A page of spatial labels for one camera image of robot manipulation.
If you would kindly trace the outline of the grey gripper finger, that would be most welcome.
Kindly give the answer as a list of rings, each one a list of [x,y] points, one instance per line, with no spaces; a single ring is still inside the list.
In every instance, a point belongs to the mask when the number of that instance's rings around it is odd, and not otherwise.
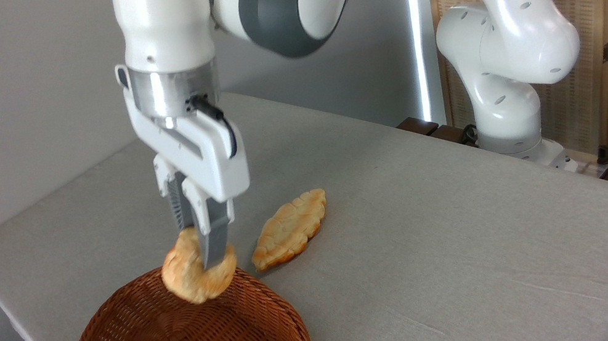
[[[225,258],[232,210],[227,202],[218,202],[190,179],[183,180],[181,188],[187,223],[197,230],[203,268],[209,270]]]
[[[195,223],[193,209],[183,189],[183,182],[187,176],[170,165],[161,154],[156,154],[153,166],[160,194],[168,201],[178,230],[193,225]]]

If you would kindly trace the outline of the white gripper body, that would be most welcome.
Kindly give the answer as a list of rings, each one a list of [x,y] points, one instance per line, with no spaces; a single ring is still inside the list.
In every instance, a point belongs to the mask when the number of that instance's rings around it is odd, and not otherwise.
[[[215,60],[169,74],[119,64],[115,74],[139,140],[218,202],[249,188],[239,130],[216,107]]]

